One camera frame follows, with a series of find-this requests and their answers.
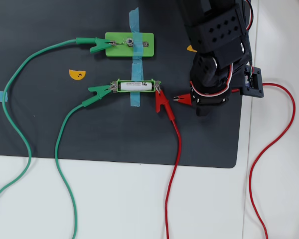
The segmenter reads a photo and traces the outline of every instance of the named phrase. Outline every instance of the green battery holder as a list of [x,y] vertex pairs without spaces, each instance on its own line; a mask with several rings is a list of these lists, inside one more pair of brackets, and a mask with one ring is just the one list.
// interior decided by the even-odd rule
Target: green battery holder
[[118,93],[131,93],[131,92],[141,92],[141,93],[148,93],[148,92],[155,92],[156,89],[155,89],[155,86],[157,84],[161,84],[161,81],[155,81],[153,79],[151,79],[150,81],[136,81],[136,82],[144,82],[144,83],[151,83],[152,84],[152,88],[150,91],[122,91],[121,90],[121,83],[131,83],[132,81],[126,81],[126,80],[120,80],[118,79],[117,81],[114,81],[111,83],[111,86],[114,86],[115,87],[115,90],[114,92],[118,92]]
[[[146,42],[146,46],[143,47],[142,57],[154,56],[154,34],[142,33],[143,42]],[[105,39],[110,41],[116,41],[118,44],[126,41],[128,38],[133,38],[131,32],[107,32]],[[105,49],[106,56],[108,57],[133,57],[133,47],[127,44],[117,45]]]

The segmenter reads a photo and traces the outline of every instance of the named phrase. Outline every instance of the dark gray mat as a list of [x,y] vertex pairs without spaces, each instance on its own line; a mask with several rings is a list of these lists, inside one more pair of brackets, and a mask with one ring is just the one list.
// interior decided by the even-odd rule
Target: dark gray mat
[[[155,35],[155,56],[143,59],[144,78],[160,80],[166,96],[186,93],[194,53],[174,0],[0,0],[0,90],[30,54],[75,37],[104,38],[107,31],[128,32],[129,11],[140,8],[141,32]],[[8,110],[28,138],[33,156],[54,157],[66,114],[91,96],[89,86],[131,78],[131,58],[65,47],[32,60],[9,92]],[[86,70],[81,81],[68,70]],[[236,164],[241,96],[207,118],[171,102],[183,148],[180,165],[231,168]],[[177,137],[167,114],[155,112],[154,94],[130,107],[129,94],[111,94],[75,113],[60,144],[59,158],[174,164]],[[27,156],[0,103],[0,155]]]

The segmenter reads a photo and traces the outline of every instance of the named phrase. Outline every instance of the cable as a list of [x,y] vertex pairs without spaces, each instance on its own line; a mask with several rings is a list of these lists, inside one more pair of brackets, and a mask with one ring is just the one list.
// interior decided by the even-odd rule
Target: cable
[[245,0],[250,8],[250,20],[249,20],[249,24],[246,27],[246,30],[249,31],[249,29],[251,28],[253,22],[254,22],[254,10],[253,10],[253,6],[251,5],[250,0]]
[[240,92],[240,89],[232,89],[231,92],[232,92],[232,93]]
[[73,237],[72,239],[75,239],[75,236],[76,236],[76,232],[77,232],[77,227],[78,227],[78,216],[77,216],[77,209],[76,209],[76,204],[75,204],[75,199],[74,199],[74,196],[73,196],[73,193],[72,193],[72,190],[70,188],[70,185],[68,184],[68,182],[66,181],[63,173],[62,173],[62,170],[60,168],[60,164],[59,164],[59,159],[58,159],[58,149],[59,149],[59,144],[60,144],[60,140],[61,140],[61,137],[62,137],[62,134],[63,134],[63,130],[64,130],[64,127],[67,123],[67,121],[69,120],[70,116],[75,112],[77,111],[78,109],[82,108],[83,105],[79,105],[77,107],[75,107],[73,110],[71,110],[67,116],[65,117],[63,123],[62,123],[62,126],[61,126],[61,129],[60,129],[60,133],[59,133],[59,136],[58,136],[58,139],[56,141],[56,144],[55,144],[55,151],[54,151],[54,157],[55,157],[55,164],[56,164],[56,167],[59,171],[59,174],[65,184],[65,186],[67,187],[68,191],[69,191],[69,194],[71,196],[71,200],[72,200],[72,204],[73,204],[73,211],[74,211],[74,232],[73,232]]
[[214,96],[218,96],[218,95],[221,95],[222,93],[226,92],[228,89],[229,89],[229,84],[230,84],[230,81],[231,81],[231,78],[233,77],[233,66],[234,66],[234,63],[231,63],[230,64],[230,67],[229,67],[229,73],[228,73],[228,77],[227,77],[227,83],[226,83],[226,88],[221,90],[220,92],[217,92],[217,93],[213,93],[213,94],[204,94],[204,93],[200,93],[193,85],[193,82],[190,81],[190,84],[193,88],[193,90],[199,94],[200,96],[205,96],[205,97],[214,97]]
[[5,190],[7,189],[8,187],[10,187],[12,184],[14,184],[15,182],[17,182],[25,173],[26,171],[28,170],[30,164],[31,164],[31,159],[32,159],[32,153],[31,153],[31,148],[30,148],[30,145],[28,143],[28,141],[26,140],[26,138],[24,137],[24,135],[22,134],[22,132],[20,131],[20,129],[15,125],[15,123],[13,122],[13,120],[11,119],[7,109],[6,109],[6,105],[5,105],[5,96],[6,96],[6,93],[7,91],[9,90],[12,82],[15,80],[15,78],[17,77],[17,75],[20,73],[20,71],[25,67],[25,65],[30,61],[32,60],[34,57],[46,52],[46,51],[49,51],[49,50],[52,50],[52,49],[55,49],[55,48],[58,48],[58,47],[61,47],[61,46],[64,46],[64,45],[67,45],[67,44],[70,44],[70,43],[75,43],[76,40],[68,40],[68,41],[64,41],[64,42],[61,42],[59,44],[56,44],[56,45],[53,45],[53,46],[49,46],[49,47],[46,47],[32,55],[30,55],[22,64],[21,66],[17,69],[17,71],[14,73],[14,75],[11,77],[11,79],[8,81],[7,85],[5,86],[5,89],[3,91],[3,97],[2,97],[2,108],[3,108],[3,111],[4,111],[4,114],[6,116],[6,118],[9,120],[10,124],[12,125],[12,127],[15,129],[15,131],[19,134],[19,136],[22,138],[26,148],[27,148],[27,151],[28,151],[28,163],[25,167],[25,169],[21,172],[21,174],[19,176],[17,176],[13,181],[11,181],[10,183],[6,184],[3,188],[0,189],[0,194]]
[[264,228],[264,231],[265,231],[265,235],[266,235],[266,239],[268,239],[268,233],[267,233],[267,229],[266,229],[266,226],[263,222],[263,220],[261,219],[259,213],[258,213],[258,210],[255,206],[255,202],[254,202],[254,199],[253,199],[253,193],[252,193],[252,187],[251,187],[251,181],[252,181],[252,176],[253,176],[253,171],[254,171],[254,168],[258,162],[258,160],[260,159],[260,157],[271,147],[273,146],[279,139],[281,139],[285,133],[289,130],[289,128],[291,127],[291,125],[293,124],[294,122],[294,119],[295,119],[295,115],[296,115],[296,103],[295,103],[295,100],[292,96],[292,94],[283,86],[279,85],[279,84],[275,84],[275,83],[264,83],[263,86],[275,86],[275,87],[279,87],[281,89],[283,89],[290,97],[292,103],[293,103],[293,115],[291,117],[291,120],[288,124],[288,126],[285,128],[285,130],[274,140],[272,141],[267,147],[265,147],[263,149],[263,151],[261,151],[261,153],[258,155],[258,157],[256,158],[256,160],[254,161],[252,167],[251,167],[251,170],[250,170],[250,174],[249,174],[249,196],[250,196],[250,201],[253,205],[253,208],[255,210],[255,213],[257,214],[257,217],[259,219],[259,221],[261,222],[261,224],[263,225],[263,228]]
[[167,236],[167,239],[169,239],[168,216],[167,216],[168,198],[169,198],[170,188],[171,188],[171,185],[173,183],[175,172],[176,172],[177,166],[179,164],[180,156],[181,156],[181,136],[180,136],[180,132],[179,132],[179,130],[177,128],[175,120],[172,120],[172,123],[174,125],[175,131],[176,131],[177,137],[178,137],[178,153],[177,153],[177,159],[176,159],[176,163],[175,163],[175,166],[174,166],[174,170],[173,170],[173,173],[172,173],[170,181],[169,181],[167,195],[166,195],[166,200],[165,200],[165,224],[166,224],[166,236]]

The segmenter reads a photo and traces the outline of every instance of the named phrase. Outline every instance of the yellow semicircle sticker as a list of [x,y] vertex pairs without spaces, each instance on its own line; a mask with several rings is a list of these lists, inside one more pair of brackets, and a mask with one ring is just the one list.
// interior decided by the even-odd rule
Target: yellow semicircle sticker
[[73,71],[69,70],[70,77],[73,80],[79,81],[85,77],[86,71]]
[[192,52],[197,52],[196,50],[193,49],[193,47],[191,45],[189,45],[189,47],[187,48],[188,51],[192,51]]

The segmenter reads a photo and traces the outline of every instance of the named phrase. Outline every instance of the green switch board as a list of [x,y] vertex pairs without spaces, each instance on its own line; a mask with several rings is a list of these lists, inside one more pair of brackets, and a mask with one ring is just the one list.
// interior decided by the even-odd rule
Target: green switch board
[[[154,34],[153,33],[142,33],[143,42],[148,42],[148,47],[143,47],[143,57],[153,57],[154,56]],[[117,43],[122,43],[128,38],[133,38],[133,33],[131,32],[107,32],[105,34],[105,39],[110,41],[116,41]],[[109,57],[133,57],[133,47],[124,45],[117,45],[105,49],[106,55]]]

